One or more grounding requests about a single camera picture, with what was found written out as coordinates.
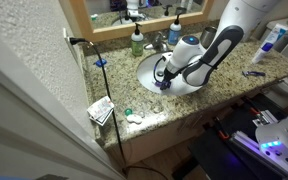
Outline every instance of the countertop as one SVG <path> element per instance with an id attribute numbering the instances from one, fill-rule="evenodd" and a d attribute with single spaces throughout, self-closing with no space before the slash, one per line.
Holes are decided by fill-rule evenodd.
<path id="1" fill-rule="evenodd" d="M 145 57 L 154 54 L 153 50 L 144 50 L 144 54 L 135 57 L 131 48 L 101 53 L 108 63 L 105 65 L 112 102 L 122 142 L 144 135 L 169 123 L 187 117 L 192 113 L 207 110 L 215 105 L 262 88 L 288 76 L 288 59 L 272 50 L 258 64 L 251 59 L 260 46 L 256 40 L 240 43 L 211 74 L 209 83 L 184 96 L 162 96 L 145 89 L 137 80 L 137 67 Z M 85 73 L 89 102 L 106 95 L 101 68 L 94 65 L 97 56 L 87 56 Z M 265 77 L 244 77 L 242 71 L 265 72 Z M 124 110 L 133 109 L 134 113 L 144 113 L 141 124 L 128 123 Z M 113 119 L 110 117 L 101 131 L 104 149 L 117 144 Z"/>

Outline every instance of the small package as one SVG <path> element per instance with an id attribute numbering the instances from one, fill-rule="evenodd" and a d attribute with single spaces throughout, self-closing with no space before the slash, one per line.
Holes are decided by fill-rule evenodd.
<path id="1" fill-rule="evenodd" d="M 90 114 L 90 119 L 103 126 L 113 112 L 114 104 L 108 96 L 96 101 L 92 104 L 87 112 Z"/>

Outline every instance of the soap dispenser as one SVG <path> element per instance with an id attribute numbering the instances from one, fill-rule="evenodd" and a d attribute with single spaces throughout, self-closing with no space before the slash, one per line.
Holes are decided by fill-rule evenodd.
<path id="1" fill-rule="evenodd" d="M 169 34 L 168 34 L 168 44 L 176 45 L 177 42 L 178 42 L 178 38 L 181 35 L 182 26 L 181 26 L 180 21 L 179 21 L 180 15 L 181 14 L 177 15 L 176 20 L 170 26 L 170 31 L 169 31 Z"/>
<path id="2" fill-rule="evenodd" d="M 133 23 L 133 21 L 130 19 L 130 16 L 127 13 L 127 10 L 125 11 L 125 17 L 122 19 L 122 24 L 130 24 Z"/>
<path id="3" fill-rule="evenodd" d="M 163 18 L 163 17 L 168 17 L 168 15 L 169 15 L 168 8 L 169 8 L 169 7 L 172 7 L 172 5 L 166 5 L 166 10 L 165 10 L 162 18 Z"/>
<path id="4" fill-rule="evenodd" d="M 134 56 L 141 56 L 143 54 L 143 45 L 144 45 L 144 36 L 138 29 L 138 26 L 142 26 L 138 23 L 135 23 L 136 29 L 132 34 L 132 54 Z"/>

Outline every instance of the white wall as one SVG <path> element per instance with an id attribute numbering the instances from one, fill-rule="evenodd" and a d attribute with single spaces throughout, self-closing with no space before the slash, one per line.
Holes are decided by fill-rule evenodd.
<path id="1" fill-rule="evenodd" d="M 94 137 L 83 76 L 63 39 L 57 0 L 0 0 L 0 38 Z"/>
<path id="2" fill-rule="evenodd" d="M 208 16 L 208 19 L 220 19 L 228 2 L 229 0 L 214 0 L 214 4 Z M 268 22 L 283 18 L 288 18 L 288 0 L 280 0 L 280 2 L 276 4 L 276 6 L 262 19 L 262 22 L 257 27 L 253 36 L 256 38 L 260 38 L 264 33 L 266 24 Z"/>
<path id="3" fill-rule="evenodd" d="M 111 12 L 110 0 L 86 0 L 86 5 L 90 14 Z"/>

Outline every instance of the green soap bottle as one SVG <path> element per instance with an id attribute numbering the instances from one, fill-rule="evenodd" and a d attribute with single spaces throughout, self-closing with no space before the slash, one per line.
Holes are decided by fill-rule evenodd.
<path id="1" fill-rule="evenodd" d="M 138 26 L 141 26 L 140 24 L 135 23 L 136 29 L 134 33 L 132 34 L 132 54 L 134 56 L 142 56 L 143 49 L 144 49 L 144 36 L 138 29 Z"/>

